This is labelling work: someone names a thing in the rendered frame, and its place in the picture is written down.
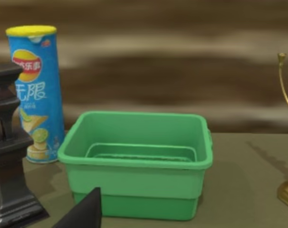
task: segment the blue chip canister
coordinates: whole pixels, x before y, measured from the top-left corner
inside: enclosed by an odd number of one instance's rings
[[[22,127],[34,141],[27,159],[34,163],[56,161],[65,137],[56,31],[53,26],[6,30],[11,59],[24,69],[15,86]]]

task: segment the lime illustration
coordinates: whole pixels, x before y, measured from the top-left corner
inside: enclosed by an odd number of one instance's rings
[[[43,143],[48,138],[48,131],[44,128],[38,128],[33,132],[32,138],[36,143]]]
[[[26,122],[31,121],[31,117],[28,116],[27,113],[22,108],[19,109],[19,113],[20,113],[20,115],[24,121],[26,121]]]

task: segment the plastic container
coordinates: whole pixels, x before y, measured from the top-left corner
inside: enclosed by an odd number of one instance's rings
[[[12,61],[23,67],[15,86],[22,127],[34,140],[27,159],[35,163],[56,161],[65,136],[56,31],[53,26],[6,30]]]
[[[212,141],[198,115],[87,112],[58,158],[76,203],[100,187],[104,216],[190,220],[212,165]]]

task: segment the table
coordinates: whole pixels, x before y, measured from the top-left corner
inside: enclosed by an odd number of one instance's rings
[[[214,164],[192,221],[103,218],[102,228],[288,228],[288,207],[276,197],[288,179],[288,134],[215,133]],[[24,161],[29,188],[51,217],[29,226],[50,228],[73,206],[64,166]]]

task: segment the green plastic bin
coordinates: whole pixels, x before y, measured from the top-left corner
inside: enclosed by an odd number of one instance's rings
[[[101,188],[103,216],[190,220],[212,165],[212,141],[194,114],[87,112],[58,158],[76,203]]]

